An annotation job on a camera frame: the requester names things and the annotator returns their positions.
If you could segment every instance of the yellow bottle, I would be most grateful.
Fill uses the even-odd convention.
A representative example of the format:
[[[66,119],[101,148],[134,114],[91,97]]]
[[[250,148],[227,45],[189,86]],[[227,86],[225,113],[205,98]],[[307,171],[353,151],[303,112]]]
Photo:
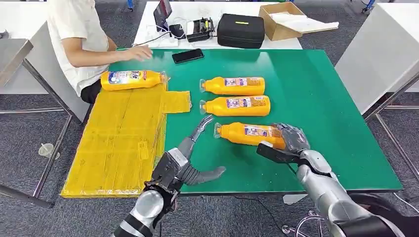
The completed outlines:
[[[222,78],[216,77],[199,82],[200,91],[209,91],[217,95],[263,95],[265,79],[261,77]]]
[[[217,116],[266,116],[271,110],[271,103],[266,95],[218,97],[207,102],[201,100],[199,105],[201,114]]]
[[[100,76],[100,83],[105,90],[125,90],[133,88],[150,88],[168,81],[165,72],[156,73],[149,70],[104,72]]]
[[[273,144],[276,149],[285,149],[282,134],[274,126],[251,125],[234,122],[228,125],[215,124],[215,138],[225,138],[230,142],[257,146],[261,141]]]

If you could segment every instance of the green tabletop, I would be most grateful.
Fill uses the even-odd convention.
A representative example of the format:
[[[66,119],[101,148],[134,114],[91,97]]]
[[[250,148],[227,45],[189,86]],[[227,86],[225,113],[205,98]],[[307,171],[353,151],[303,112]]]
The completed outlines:
[[[402,188],[375,138],[364,123],[333,65],[322,50],[203,50],[204,58],[175,64],[173,53],[154,49],[145,62],[119,62],[111,71],[166,71],[169,90],[191,92],[190,113],[168,115],[166,150],[176,147],[203,118],[199,100],[218,95],[199,92],[199,80],[222,77],[264,77],[271,112],[265,117],[215,117],[214,123],[271,124],[301,127],[313,150],[323,154],[348,190],[392,191]],[[199,137],[191,163],[198,170],[227,169],[218,180],[182,187],[183,193],[246,193],[304,191],[285,164],[256,154],[255,146],[213,137],[213,124]]]

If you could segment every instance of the gray carpet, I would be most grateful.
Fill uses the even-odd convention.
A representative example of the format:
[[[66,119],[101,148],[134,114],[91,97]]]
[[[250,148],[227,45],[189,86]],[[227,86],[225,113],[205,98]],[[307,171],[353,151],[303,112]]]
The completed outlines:
[[[97,0],[96,8],[105,32],[120,47],[128,47],[138,28],[144,1],[135,1],[134,12],[126,8],[124,0]],[[339,29],[304,35],[303,48],[324,49],[333,64],[336,64],[366,15],[360,14],[363,7],[359,1],[349,0],[297,0],[309,17],[321,21],[339,21]],[[54,106],[45,95],[0,95],[1,109],[40,108]],[[400,100],[402,104],[418,104],[419,96],[408,93]],[[403,148],[419,167],[419,136],[417,112],[383,112],[383,118],[399,139]],[[63,113],[21,116],[0,116],[0,182],[18,190],[32,193],[41,175],[45,158],[37,152],[41,142],[54,143],[65,121]],[[419,183],[402,161],[399,153],[377,121],[369,122],[394,171],[404,185],[402,195],[409,198],[419,195]],[[65,199],[58,194],[64,184],[72,163],[83,126],[71,123],[61,149],[61,157],[54,163],[51,174],[42,192],[42,198],[55,202],[53,209],[44,209],[0,196],[0,237],[70,237],[108,236],[126,216],[135,203],[134,198]],[[415,213],[394,196],[381,194],[396,203],[406,215]],[[250,195],[259,198],[273,213],[269,213],[254,200],[238,200],[234,197],[179,197],[179,209],[163,221],[162,236],[284,236],[275,226],[294,226],[313,203],[305,198],[298,205],[285,205],[279,195]],[[309,225],[307,233],[314,233]]]

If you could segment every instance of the black storage case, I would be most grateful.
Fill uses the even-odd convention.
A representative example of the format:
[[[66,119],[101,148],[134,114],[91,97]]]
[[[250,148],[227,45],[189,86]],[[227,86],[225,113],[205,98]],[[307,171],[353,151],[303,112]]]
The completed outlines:
[[[263,18],[223,14],[217,28],[219,45],[236,48],[260,48],[265,39]]]

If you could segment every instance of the metal table frame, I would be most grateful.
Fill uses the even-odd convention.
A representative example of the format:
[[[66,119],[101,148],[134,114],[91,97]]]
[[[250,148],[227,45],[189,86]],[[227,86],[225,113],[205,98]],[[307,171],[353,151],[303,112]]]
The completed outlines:
[[[370,114],[365,117],[365,122],[370,121],[374,117],[377,118],[381,126],[384,128],[387,135],[390,137],[391,142],[396,146],[399,153],[402,155],[404,161],[410,168],[410,170],[415,175],[416,179],[419,181],[419,172],[418,169],[415,167],[413,162],[410,160],[407,153],[404,151],[400,143],[397,141],[396,137],[390,131],[387,124],[384,122],[382,117],[380,116],[380,112],[382,110],[419,110],[419,106],[404,106],[404,105],[390,105],[400,94],[404,93],[407,89],[409,89],[413,84],[415,84],[419,80],[419,72],[417,72],[411,79],[409,79],[400,89],[394,92],[389,98],[387,98],[382,104],[380,104],[376,109],[374,109]]]
[[[60,105],[60,107],[54,108],[42,108],[42,109],[28,109],[28,110],[0,110],[0,115],[6,114],[34,114],[34,113],[51,113],[51,112],[67,112],[67,119],[64,123],[63,128],[55,142],[54,149],[52,150],[51,158],[49,158],[46,166],[42,172],[42,175],[38,181],[37,186],[35,187],[35,191],[32,195],[28,195],[21,191],[12,189],[5,185],[0,184],[0,194],[4,194],[13,198],[17,198],[26,202],[30,202],[32,204],[41,206],[41,207],[52,207],[54,205],[53,202],[48,202],[45,200],[41,200],[40,194],[42,188],[45,184],[45,181],[51,171],[52,164],[55,160],[55,156],[58,153],[58,150],[61,146],[61,143],[64,139],[64,136],[67,132],[68,126],[70,125],[71,120],[75,119],[76,123],[81,124],[82,122],[77,118],[77,116],[70,110],[70,108],[64,103],[64,101],[57,95],[54,89],[45,81],[45,79],[41,76],[41,74],[32,66],[32,64],[25,58],[29,52],[32,50],[33,45],[29,40],[25,40],[26,42],[20,48],[20,51],[15,55],[14,58],[8,63],[5,68],[5,73],[0,72],[0,81],[3,78],[7,82],[8,79],[6,77],[11,77],[13,73],[18,69],[20,65],[26,68],[28,72],[38,81],[39,84],[54,98],[54,100]]]

